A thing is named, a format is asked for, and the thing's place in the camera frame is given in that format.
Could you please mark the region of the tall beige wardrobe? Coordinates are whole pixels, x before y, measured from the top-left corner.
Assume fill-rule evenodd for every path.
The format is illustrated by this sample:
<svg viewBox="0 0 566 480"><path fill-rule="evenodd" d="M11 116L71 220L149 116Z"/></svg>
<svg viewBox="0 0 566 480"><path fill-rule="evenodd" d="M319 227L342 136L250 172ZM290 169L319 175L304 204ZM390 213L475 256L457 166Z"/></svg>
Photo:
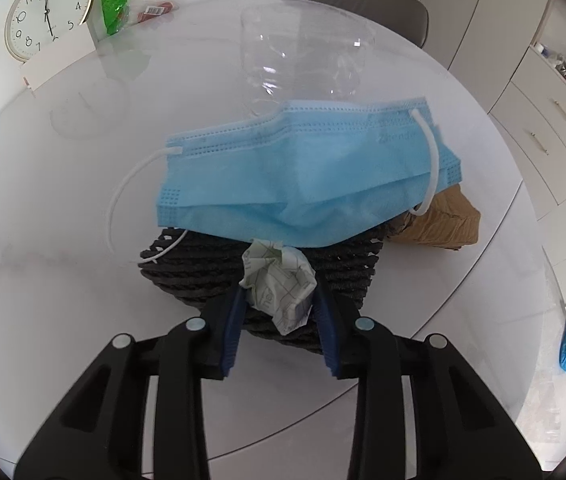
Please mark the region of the tall beige wardrobe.
<svg viewBox="0 0 566 480"><path fill-rule="evenodd" d="M548 0L422 0L424 50L484 110L499 99L537 32Z"/></svg>

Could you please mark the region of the beige drawer cabinet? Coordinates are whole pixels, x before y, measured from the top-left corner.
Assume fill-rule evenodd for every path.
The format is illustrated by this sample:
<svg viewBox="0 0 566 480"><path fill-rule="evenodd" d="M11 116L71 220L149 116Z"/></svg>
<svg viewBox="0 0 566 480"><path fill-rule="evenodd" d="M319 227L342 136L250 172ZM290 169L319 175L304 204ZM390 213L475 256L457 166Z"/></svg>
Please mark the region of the beige drawer cabinet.
<svg viewBox="0 0 566 480"><path fill-rule="evenodd" d="M566 80L530 47L490 118L522 174L566 299Z"/></svg>

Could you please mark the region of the green plastic bag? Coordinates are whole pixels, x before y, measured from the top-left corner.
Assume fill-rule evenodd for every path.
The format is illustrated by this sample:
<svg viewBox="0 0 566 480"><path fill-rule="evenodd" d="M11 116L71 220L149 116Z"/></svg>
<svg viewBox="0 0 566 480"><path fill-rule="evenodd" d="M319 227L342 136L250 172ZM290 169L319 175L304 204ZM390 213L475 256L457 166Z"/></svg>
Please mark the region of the green plastic bag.
<svg viewBox="0 0 566 480"><path fill-rule="evenodd" d="M100 0L106 34L114 36L129 18L129 0Z"/></svg>

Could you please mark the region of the white printed paper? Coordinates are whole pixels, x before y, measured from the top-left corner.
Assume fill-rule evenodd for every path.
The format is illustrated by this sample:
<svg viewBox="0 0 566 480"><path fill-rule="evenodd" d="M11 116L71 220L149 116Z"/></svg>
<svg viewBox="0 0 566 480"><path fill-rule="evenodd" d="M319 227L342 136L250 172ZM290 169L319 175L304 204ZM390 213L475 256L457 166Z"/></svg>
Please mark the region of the white printed paper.
<svg viewBox="0 0 566 480"><path fill-rule="evenodd" d="M311 263L299 249L256 238L242 255L250 304L271 318L282 336L305 326L316 285Z"/></svg>

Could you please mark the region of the white card box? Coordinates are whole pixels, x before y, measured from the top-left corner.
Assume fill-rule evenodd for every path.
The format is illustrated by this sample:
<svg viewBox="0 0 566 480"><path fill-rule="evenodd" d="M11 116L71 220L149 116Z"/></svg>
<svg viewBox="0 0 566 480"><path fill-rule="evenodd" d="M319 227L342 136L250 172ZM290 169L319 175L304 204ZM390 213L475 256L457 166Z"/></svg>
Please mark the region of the white card box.
<svg viewBox="0 0 566 480"><path fill-rule="evenodd" d="M65 68L95 50L96 42L91 27L88 23L83 23L22 64L22 80L30 90L36 91Z"/></svg>

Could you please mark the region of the blue surgical mask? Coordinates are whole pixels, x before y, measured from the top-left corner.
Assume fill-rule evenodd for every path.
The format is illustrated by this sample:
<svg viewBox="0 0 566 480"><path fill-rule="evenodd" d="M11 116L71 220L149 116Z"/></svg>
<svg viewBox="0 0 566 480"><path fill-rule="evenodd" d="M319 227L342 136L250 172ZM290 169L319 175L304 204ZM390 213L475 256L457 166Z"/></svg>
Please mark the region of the blue surgical mask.
<svg viewBox="0 0 566 480"><path fill-rule="evenodd" d="M462 180L423 98L289 101L172 136L128 176L161 158L158 226L296 248L340 243L405 212L422 216Z"/></svg>

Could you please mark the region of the black foam net sleeve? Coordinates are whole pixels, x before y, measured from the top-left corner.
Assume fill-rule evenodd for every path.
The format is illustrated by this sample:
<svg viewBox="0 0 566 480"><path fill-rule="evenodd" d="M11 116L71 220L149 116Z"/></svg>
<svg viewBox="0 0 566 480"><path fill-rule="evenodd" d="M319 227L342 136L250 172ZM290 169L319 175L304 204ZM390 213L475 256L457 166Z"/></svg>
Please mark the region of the black foam net sleeve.
<svg viewBox="0 0 566 480"><path fill-rule="evenodd" d="M312 295L324 288L360 309L383 247L384 226L343 242L300 248L252 244L168 228L141 252L141 274L184 304L202 310L212 297L247 292L243 329L251 335L321 353Z"/></svg>

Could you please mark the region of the round white wall clock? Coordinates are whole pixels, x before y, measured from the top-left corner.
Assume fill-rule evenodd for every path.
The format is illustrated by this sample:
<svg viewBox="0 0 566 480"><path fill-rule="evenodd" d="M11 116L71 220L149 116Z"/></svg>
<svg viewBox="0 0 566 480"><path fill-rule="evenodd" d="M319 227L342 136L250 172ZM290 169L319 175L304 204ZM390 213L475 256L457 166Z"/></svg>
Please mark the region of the round white wall clock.
<svg viewBox="0 0 566 480"><path fill-rule="evenodd" d="M87 19L93 0L14 0L4 25L8 53L27 62Z"/></svg>

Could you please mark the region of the clear packet red label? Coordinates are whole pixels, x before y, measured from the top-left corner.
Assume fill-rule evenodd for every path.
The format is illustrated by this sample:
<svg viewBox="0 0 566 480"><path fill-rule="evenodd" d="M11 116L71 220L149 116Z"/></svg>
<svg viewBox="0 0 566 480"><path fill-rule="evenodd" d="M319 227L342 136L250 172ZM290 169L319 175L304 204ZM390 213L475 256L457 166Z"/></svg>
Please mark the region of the clear packet red label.
<svg viewBox="0 0 566 480"><path fill-rule="evenodd" d="M126 26L159 18L178 9L179 6L172 0L130 0L128 2Z"/></svg>

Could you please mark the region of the brown paper bag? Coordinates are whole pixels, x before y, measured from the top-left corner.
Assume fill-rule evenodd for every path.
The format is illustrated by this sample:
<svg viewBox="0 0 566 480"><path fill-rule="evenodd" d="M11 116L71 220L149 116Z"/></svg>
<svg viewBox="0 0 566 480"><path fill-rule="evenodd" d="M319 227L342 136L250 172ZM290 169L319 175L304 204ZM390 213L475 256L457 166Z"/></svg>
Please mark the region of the brown paper bag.
<svg viewBox="0 0 566 480"><path fill-rule="evenodd" d="M426 214L406 212L388 222L386 239L403 245L459 250L475 245L481 213L456 184L438 193Z"/></svg>

